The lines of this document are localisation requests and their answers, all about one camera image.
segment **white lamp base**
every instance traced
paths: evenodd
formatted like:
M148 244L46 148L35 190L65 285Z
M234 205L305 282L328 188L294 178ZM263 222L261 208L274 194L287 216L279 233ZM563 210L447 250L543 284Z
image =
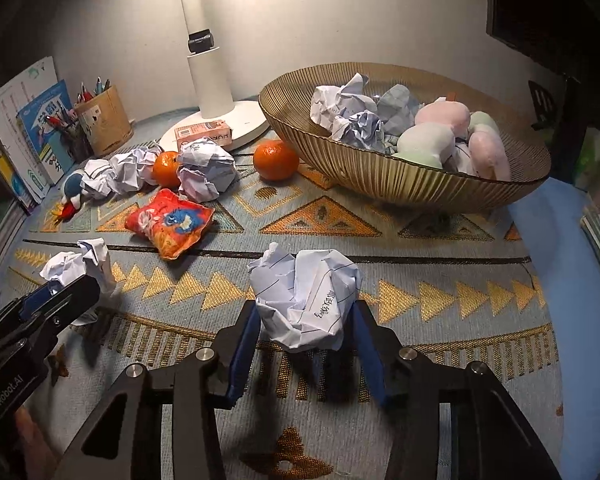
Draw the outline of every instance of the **white lamp base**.
M165 152L177 152L178 145L174 133L176 128L218 119L222 119L231 128L232 142L227 146L223 146L228 152L244 146L253 139L257 139L269 127L269 123L267 123L257 101L236 101L233 110L219 117L203 119L200 112L185 117L167 130L160 139L160 146Z

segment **plush penguin toy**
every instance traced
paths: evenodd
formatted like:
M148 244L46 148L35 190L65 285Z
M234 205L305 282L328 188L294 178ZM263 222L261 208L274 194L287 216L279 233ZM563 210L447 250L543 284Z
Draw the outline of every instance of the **plush penguin toy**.
M57 221L69 220L82 206L82 196L87 192L82 188L83 170L75 170L62 183L62 211L54 212Z

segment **book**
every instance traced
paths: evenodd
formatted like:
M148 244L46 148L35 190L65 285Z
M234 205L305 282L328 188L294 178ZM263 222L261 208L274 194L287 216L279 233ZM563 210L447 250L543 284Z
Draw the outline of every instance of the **book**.
M40 203L49 190L40 159L18 128L20 109L41 92L58 82L54 60L45 57L0 88L0 143L22 183Z
M20 201L27 212L31 212L35 207L36 203L31 196L31 193L24 186L24 183L14 171L9 159L4 155L2 147L0 145L0 175L4 179L5 183L11 189L14 196Z
M18 126L40 158L49 184L55 185L71 170L74 160L62 144L62 133L45 121L45 116L62 117L61 107L72 108L64 80L47 88L20 109Z

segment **pen holder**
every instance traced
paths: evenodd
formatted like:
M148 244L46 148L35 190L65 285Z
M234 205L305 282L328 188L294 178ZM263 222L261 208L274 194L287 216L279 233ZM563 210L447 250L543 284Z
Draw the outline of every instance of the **pen holder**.
M133 136L115 85L74 110L95 156L113 152Z

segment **white wall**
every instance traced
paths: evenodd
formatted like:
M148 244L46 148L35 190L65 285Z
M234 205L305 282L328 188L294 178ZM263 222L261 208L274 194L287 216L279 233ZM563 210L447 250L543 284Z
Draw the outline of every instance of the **white wall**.
M529 115L528 79L560 88L556 76L487 36L486 0L203 3L235 98L289 70L341 60L431 70ZM53 55L72 94L83 79L110 77L139 120L195 104L186 39L180 0L29 0L0 50L12 70Z

